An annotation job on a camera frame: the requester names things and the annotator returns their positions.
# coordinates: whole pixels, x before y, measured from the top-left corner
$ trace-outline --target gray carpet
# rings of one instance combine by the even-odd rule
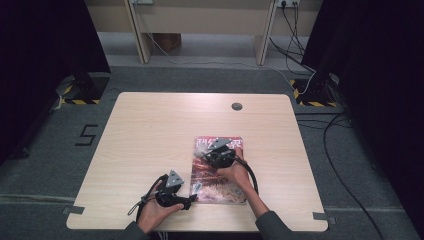
[[[305,233],[304,239],[379,239],[336,177],[324,151],[324,128],[335,116],[324,113],[342,112],[343,107],[298,106],[290,86],[272,70],[112,67],[110,77],[100,104],[63,105],[39,129],[29,146],[29,158],[8,160],[0,166],[0,239],[114,239],[119,234],[69,230],[67,215],[62,212],[77,196],[116,98],[126,91],[289,95],[322,203],[332,221],[326,232]],[[326,144],[345,184],[385,239],[419,239],[390,184],[373,168],[349,116],[338,119],[342,121],[329,128]],[[89,142],[80,137],[86,124],[97,125],[86,131],[96,137],[91,146],[75,146]],[[260,239],[257,234],[170,233],[170,239],[216,238]]]

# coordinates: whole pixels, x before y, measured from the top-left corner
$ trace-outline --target wooden table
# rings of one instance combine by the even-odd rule
[[[235,111],[231,105],[241,103]],[[261,198],[294,231],[325,231],[327,221],[289,98],[272,94],[122,93],[70,214],[71,229],[124,229],[128,210],[153,182],[175,170],[187,197],[196,136],[241,136]],[[164,231],[257,231],[247,205],[193,204]]]

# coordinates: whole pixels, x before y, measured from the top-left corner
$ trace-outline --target magazine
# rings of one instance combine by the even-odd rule
[[[200,136],[195,138],[194,152],[199,145],[210,146],[218,137]],[[243,149],[241,137],[219,137],[229,139],[227,144],[230,149],[239,147]],[[205,159],[193,154],[190,195],[197,194],[197,203],[215,204],[246,204],[243,192],[228,179],[218,176],[214,169]]]

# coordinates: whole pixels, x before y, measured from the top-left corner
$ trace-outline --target yellow and black hazard tape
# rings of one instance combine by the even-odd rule
[[[293,87],[294,98],[296,99],[296,103],[301,106],[313,106],[313,107],[336,107],[336,103],[331,101],[305,101],[302,99],[302,94],[299,94],[298,86],[296,86],[295,80],[290,80],[290,84]]]
[[[73,99],[73,98],[66,98],[66,94],[69,94],[71,92],[72,87],[74,85],[69,85],[66,89],[63,95],[65,96],[62,99],[62,104],[76,104],[76,105],[86,105],[86,104],[99,104],[100,99]]]
[[[304,102],[300,101],[301,106],[313,106],[313,107],[336,107],[336,103],[333,102]]]
[[[99,102],[100,100],[62,99],[62,104],[85,105],[85,104],[99,104]]]

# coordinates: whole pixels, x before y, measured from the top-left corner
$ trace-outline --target electrical outlet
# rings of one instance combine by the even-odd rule
[[[281,7],[281,3],[283,1],[286,1],[286,8],[294,8],[294,3],[297,3],[297,6],[299,7],[300,0],[278,0],[277,7]]]

